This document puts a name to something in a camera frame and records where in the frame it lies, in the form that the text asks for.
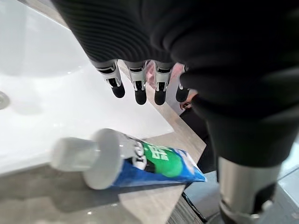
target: sink basin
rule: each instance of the sink basin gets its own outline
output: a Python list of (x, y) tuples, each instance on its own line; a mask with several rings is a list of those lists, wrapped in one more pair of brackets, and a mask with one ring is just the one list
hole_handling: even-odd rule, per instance
[(0, 174), (47, 163), (61, 137), (108, 127), (137, 138), (172, 132), (123, 73), (116, 98), (71, 31), (16, 0), (0, 0)]

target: marble countertop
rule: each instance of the marble countertop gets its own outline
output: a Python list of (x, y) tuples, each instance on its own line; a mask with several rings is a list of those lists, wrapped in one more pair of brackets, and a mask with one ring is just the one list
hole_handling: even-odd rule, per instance
[[(46, 8), (46, 12), (38, 8), (39, 11), (49, 12), (48, 16), (59, 20), (51, 7), (33, 0), (28, 4), (34, 7), (34, 2)], [(150, 86), (147, 93), (148, 100), (174, 132), (146, 141), (184, 149), (198, 161), (205, 143), (166, 103), (162, 106), (154, 103), (154, 90)], [(62, 173), (42, 166), (0, 178), (0, 223), (162, 224), (167, 222), (184, 187), (179, 184), (91, 190), (80, 173)]]

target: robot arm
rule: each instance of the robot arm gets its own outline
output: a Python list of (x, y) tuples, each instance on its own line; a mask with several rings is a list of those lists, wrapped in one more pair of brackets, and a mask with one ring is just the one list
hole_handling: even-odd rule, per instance
[(192, 105), (218, 157), (222, 218), (258, 220), (298, 133), (298, 1), (52, 1), (117, 97), (116, 59), (126, 61), (139, 104), (146, 60), (156, 61), (159, 105), (173, 64), (186, 65), (178, 93), (199, 93)]

